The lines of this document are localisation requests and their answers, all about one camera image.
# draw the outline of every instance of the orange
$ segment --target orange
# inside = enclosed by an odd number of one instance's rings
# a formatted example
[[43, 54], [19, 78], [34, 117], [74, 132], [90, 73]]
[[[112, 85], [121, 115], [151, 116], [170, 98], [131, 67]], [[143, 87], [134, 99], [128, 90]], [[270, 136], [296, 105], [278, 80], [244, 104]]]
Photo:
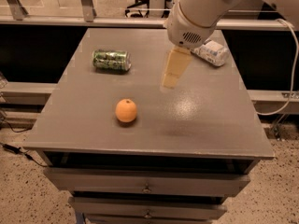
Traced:
[[137, 106], [130, 99], [123, 99], [118, 102], [115, 115], [121, 122], [132, 122], [137, 116]]

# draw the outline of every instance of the gray table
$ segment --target gray table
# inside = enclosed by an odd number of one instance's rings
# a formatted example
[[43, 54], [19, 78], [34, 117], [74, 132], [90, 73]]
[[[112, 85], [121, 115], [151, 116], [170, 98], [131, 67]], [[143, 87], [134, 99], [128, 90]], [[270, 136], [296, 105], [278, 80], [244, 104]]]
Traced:
[[[215, 31], [212, 38], [224, 44], [221, 31]], [[84, 186], [79, 181], [84, 172], [79, 170], [79, 161], [75, 163], [72, 162], [75, 158], [69, 158], [74, 154], [77, 155], [76, 159], [85, 157], [81, 160], [84, 168], [91, 167], [94, 157], [96, 160], [101, 160], [104, 156], [105, 159], [111, 157], [111, 162], [115, 157], [120, 160], [124, 157], [122, 165], [130, 157], [131, 166], [134, 161], [140, 162], [138, 157], [142, 157], [146, 160], [146, 170], [149, 172], [152, 171], [149, 169], [150, 158], [152, 162], [161, 162], [159, 157], [165, 158], [168, 164], [178, 159], [184, 166], [184, 173], [191, 167], [188, 159], [198, 164], [196, 168], [199, 168], [202, 161], [205, 164], [206, 161], [217, 164], [225, 161], [228, 172], [224, 173], [239, 175], [241, 179], [259, 160], [274, 157], [232, 56], [220, 68], [194, 58], [177, 87], [172, 91], [165, 91], [160, 84], [167, 52], [172, 47], [166, 30], [162, 29], [99, 28], [87, 31], [24, 145], [25, 148], [38, 151], [48, 165], [52, 166], [51, 171], [47, 171], [48, 176], [59, 189], [67, 186], [66, 189], [74, 191], [75, 197], [77, 190], [82, 191], [78, 187]], [[96, 49], [129, 51], [132, 54], [131, 70], [126, 74], [116, 74], [95, 69], [91, 57]], [[130, 98], [137, 104], [137, 119], [129, 126], [121, 126], [114, 115], [116, 103], [122, 98]], [[94, 163], [95, 167], [89, 171], [91, 173], [87, 172], [88, 177], [92, 176], [95, 180], [103, 175], [101, 172], [96, 173], [103, 169], [102, 164]], [[105, 162], [104, 167], [111, 165], [113, 163]], [[59, 185], [62, 182], [59, 175], [64, 174], [65, 177], [72, 172], [74, 166], [77, 170], [71, 176], [75, 176], [79, 182], [76, 187]], [[163, 168], [164, 163], [161, 162], [158, 166]], [[150, 173], [148, 177], [157, 178], [157, 166], [154, 171], [155, 175]], [[172, 175], [179, 174], [177, 171], [171, 172]], [[223, 173], [221, 170], [217, 172], [217, 168], [211, 173], [212, 175], [196, 178], [226, 180], [213, 176]], [[147, 186], [149, 179], [146, 176], [144, 178]], [[91, 190], [107, 191], [100, 188], [88, 189]], [[119, 186], [116, 192], [135, 193]], [[79, 196], [70, 202], [79, 211], [84, 211], [84, 208], [76, 206], [76, 201], [82, 201], [80, 198], [86, 197]], [[106, 198], [99, 200], [107, 203]], [[117, 221], [112, 218], [107, 222]]]

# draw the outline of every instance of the drawer handle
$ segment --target drawer handle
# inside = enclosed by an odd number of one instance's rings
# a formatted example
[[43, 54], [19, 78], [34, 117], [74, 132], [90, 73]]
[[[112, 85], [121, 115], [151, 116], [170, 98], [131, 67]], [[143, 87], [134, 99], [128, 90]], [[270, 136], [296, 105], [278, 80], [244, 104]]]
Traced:
[[148, 213], [146, 215], [144, 215], [144, 218], [145, 219], [151, 219], [152, 218], [152, 216], [150, 214], [150, 211], [148, 211]]
[[151, 189], [148, 184], [146, 185], [146, 187], [144, 189], [142, 189], [142, 192], [144, 194], [151, 194]]

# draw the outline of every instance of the cable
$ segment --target cable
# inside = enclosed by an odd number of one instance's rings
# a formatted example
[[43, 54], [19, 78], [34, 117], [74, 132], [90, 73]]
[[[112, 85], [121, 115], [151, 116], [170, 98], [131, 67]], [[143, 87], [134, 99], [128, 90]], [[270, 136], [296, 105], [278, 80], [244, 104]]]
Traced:
[[293, 82], [294, 82], [294, 76], [295, 76], [295, 69], [296, 69], [297, 60], [298, 60], [298, 53], [299, 53], [299, 44], [298, 44], [297, 36], [296, 36], [294, 30], [292, 29], [291, 25], [287, 21], [284, 21], [283, 19], [277, 19], [277, 21], [279, 21], [280, 23], [286, 25], [290, 29], [290, 31], [292, 33], [292, 36], [293, 36], [293, 39], [294, 39], [294, 42], [296, 44], [296, 53], [295, 53], [295, 57], [294, 57], [293, 64], [292, 64], [290, 95], [289, 95], [289, 98], [288, 98], [287, 102], [280, 109], [278, 109], [276, 111], [273, 111], [273, 112], [269, 112], [269, 113], [260, 113], [260, 112], [257, 112], [257, 114], [261, 115], [261, 116], [272, 116], [272, 115], [277, 114], [278, 112], [280, 112], [281, 110], [283, 110], [286, 106], [288, 106], [288, 104], [289, 104], [289, 102], [291, 100], [291, 96], [292, 96]]
[[43, 168], [48, 167], [47, 165], [40, 164], [30, 154], [28, 154], [29, 150], [21, 151], [22, 147], [14, 147], [14, 146], [11, 146], [11, 145], [8, 145], [8, 144], [4, 144], [2, 142], [0, 142], [0, 146], [2, 146], [2, 148], [5, 151], [12, 152], [14, 154], [24, 155], [27, 158], [27, 160], [35, 162], [40, 167], [43, 167]]
[[16, 130], [14, 130], [14, 129], [12, 128], [11, 124], [10, 124], [9, 122], [7, 122], [6, 120], [1, 119], [0, 121], [6, 123], [6, 124], [9, 126], [10, 130], [11, 130], [12, 132], [14, 132], [14, 133], [22, 133], [22, 132], [26, 132], [26, 131], [30, 131], [30, 130], [31, 130], [31, 128], [27, 128], [27, 129], [24, 129], [24, 130], [16, 131]]

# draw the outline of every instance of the white cable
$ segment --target white cable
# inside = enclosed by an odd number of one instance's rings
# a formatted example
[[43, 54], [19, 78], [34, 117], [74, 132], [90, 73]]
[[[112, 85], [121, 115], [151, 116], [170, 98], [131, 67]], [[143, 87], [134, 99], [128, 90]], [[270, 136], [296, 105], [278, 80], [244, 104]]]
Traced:
[[269, 113], [260, 113], [260, 112], [257, 112], [257, 114], [261, 115], [261, 116], [272, 116], [272, 115], [277, 114], [278, 112], [280, 112], [281, 110], [283, 110], [286, 106], [288, 106], [288, 104], [289, 104], [289, 102], [291, 100], [291, 96], [292, 96], [293, 81], [294, 81], [295, 69], [296, 69], [297, 60], [298, 60], [298, 53], [299, 53], [299, 44], [298, 44], [297, 36], [296, 36], [294, 30], [292, 29], [291, 25], [288, 22], [284, 21], [283, 19], [278, 19], [278, 21], [280, 23], [286, 25], [290, 29], [290, 31], [292, 33], [292, 36], [293, 36], [293, 39], [294, 39], [294, 42], [296, 44], [296, 53], [295, 53], [295, 57], [294, 57], [293, 64], [292, 64], [290, 95], [289, 95], [289, 98], [288, 98], [287, 102], [280, 109], [278, 109], [276, 111], [273, 111], [273, 112], [269, 112]]

